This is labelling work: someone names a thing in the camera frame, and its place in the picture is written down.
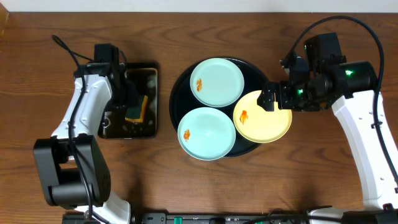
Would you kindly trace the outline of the green and yellow sponge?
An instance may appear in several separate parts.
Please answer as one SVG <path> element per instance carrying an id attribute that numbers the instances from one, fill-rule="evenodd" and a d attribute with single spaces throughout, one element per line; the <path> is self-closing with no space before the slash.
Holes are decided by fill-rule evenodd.
<path id="1" fill-rule="evenodd" d="M 125 120 L 130 123 L 143 123 L 147 108 L 148 96 L 140 95 L 136 106 L 127 109 Z"/>

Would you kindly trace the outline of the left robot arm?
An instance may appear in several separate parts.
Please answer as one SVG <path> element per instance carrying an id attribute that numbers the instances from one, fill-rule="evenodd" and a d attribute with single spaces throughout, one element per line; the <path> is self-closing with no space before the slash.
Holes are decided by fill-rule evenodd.
<path id="1" fill-rule="evenodd" d="M 126 89 L 126 64 L 89 63 L 74 74 L 74 92 L 61 123 L 33 148 L 45 201 L 78 211 L 81 223 L 132 223 L 131 204 L 111 190 L 97 136 L 107 106 Z"/>

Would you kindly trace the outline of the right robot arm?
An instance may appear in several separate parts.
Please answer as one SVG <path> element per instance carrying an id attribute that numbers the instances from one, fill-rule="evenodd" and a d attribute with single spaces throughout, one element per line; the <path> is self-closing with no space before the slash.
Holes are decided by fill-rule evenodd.
<path id="1" fill-rule="evenodd" d="M 289 80 L 266 83 L 257 104 L 266 111 L 331 108 L 349 142 L 363 192 L 363 211 L 319 208 L 308 212 L 309 222 L 397 223 L 397 146 L 373 66 L 348 63 L 339 52 L 291 55 L 281 64 Z"/>

